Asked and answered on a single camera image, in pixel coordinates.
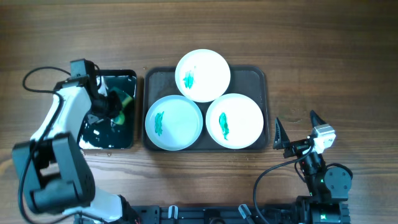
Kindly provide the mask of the white plate top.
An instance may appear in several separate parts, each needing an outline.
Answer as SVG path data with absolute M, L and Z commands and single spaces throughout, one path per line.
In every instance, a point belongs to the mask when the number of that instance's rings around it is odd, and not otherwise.
M 197 49 L 185 54 L 175 69 L 175 83 L 181 94 L 197 103 L 211 102 L 229 87 L 231 70 L 217 52 Z

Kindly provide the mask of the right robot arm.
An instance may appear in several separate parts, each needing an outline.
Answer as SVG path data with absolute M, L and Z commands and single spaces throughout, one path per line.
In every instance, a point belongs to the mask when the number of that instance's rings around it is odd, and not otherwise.
M 327 164 L 322 154 L 332 146 L 335 130 L 316 112 L 310 112 L 312 132 L 307 138 L 290 141 L 279 118 L 275 119 L 274 149 L 283 149 L 285 158 L 296 157 L 297 172 L 310 195 L 298 196 L 291 206 L 275 211 L 277 223 L 350 223 L 345 202 L 352 186 L 353 173 L 338 163 Z

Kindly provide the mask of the green yellow sponge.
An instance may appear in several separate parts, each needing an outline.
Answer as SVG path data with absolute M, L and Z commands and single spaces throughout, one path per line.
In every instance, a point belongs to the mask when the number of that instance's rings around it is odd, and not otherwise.
M 134 119 L 134 98 L 120 88 L 113 87 L 111 93 L 117 96 L 117 113 L 111 119 L 113 126 L 125 126 Z

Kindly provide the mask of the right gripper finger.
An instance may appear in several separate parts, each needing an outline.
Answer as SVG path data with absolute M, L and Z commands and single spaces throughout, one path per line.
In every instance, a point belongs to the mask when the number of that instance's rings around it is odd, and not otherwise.
M 310 112 L 310 120 L 313 127 L 326 124 L 326 122 L 321 119 L 321 117 L 319 117 L 314 110 L 311 110 Z
M 285 149 L 289 147 L 290 140 L 279 118 L 275 119 L 275 138 L 273 149 Z

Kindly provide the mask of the pale blue plate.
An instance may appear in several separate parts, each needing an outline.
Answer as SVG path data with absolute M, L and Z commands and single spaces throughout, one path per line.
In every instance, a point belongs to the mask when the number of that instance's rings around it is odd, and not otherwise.
M 203 116 L 192 100 L 181 95 L 169 95 L 149 108 L 144 127 L 155 146 L 166 151 L 179 151 L 199 138 Z

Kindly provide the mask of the white plate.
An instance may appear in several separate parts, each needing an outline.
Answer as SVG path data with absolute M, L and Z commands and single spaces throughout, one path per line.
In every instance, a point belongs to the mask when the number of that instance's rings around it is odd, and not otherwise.
M 251 98 L 229 93 L 209 106 L 205 118 L 211 138 L 228 149 L 243 149 L 255 143 L 264 127 L 260 107 Z
M 211 102 L 229 87 L 231 70 L 217 52 L 197 49 L 185 54 L 175 69 L 175 83 L 181 94 L 197 103 Z

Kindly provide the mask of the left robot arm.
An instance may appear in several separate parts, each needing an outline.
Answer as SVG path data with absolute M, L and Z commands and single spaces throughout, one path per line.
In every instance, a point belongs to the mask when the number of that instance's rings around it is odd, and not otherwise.
M 53 95 L 41 127 L 12 150 L 23 219 L 33 223 L 27 214 L 31 211 L 58 215 L 60 222 L 75 217 L 78 222 L 139 223 L 138 214 L 124 197 L 96 187 L 78 146 L 78 133 L 92 106 L 86 88 L 60 88 Z

